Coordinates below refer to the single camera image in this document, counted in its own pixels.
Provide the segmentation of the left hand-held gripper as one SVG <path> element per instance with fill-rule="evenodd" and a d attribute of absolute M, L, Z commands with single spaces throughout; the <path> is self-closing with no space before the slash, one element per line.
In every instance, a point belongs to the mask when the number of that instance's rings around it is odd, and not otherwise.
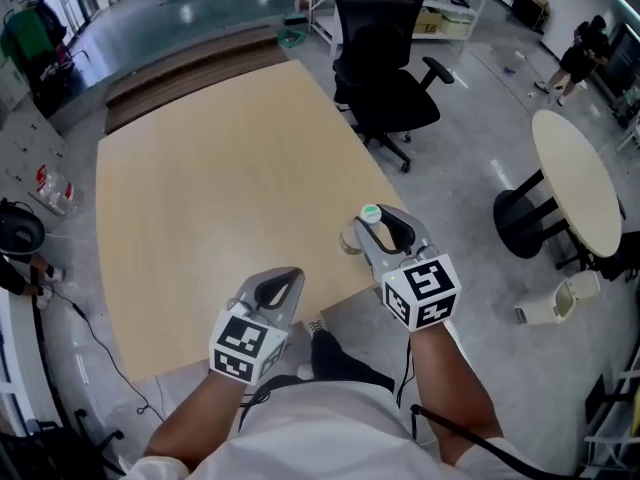
<path fill-rule="evenodd" d="M 209 340 L 209 368 L 255 386 L 282 358 L 304 286 L 298 267 L 254 274 L 221 310 Z"/>

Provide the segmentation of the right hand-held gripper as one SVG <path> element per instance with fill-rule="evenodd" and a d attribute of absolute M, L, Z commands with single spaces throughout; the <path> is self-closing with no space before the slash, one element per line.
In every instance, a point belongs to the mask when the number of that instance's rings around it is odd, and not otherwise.
<path fill-rule="evenodd" d="M 352 227 L 372 267 L 382 305 L 410 332 L 445 322 L 454 314 L 461 293 L 450 257 L 430 245 L 425 225 L 412 215 L 389 205 L 380 210 L 380 223 L 392 247 L 362 218 L 356 217 Z"/>

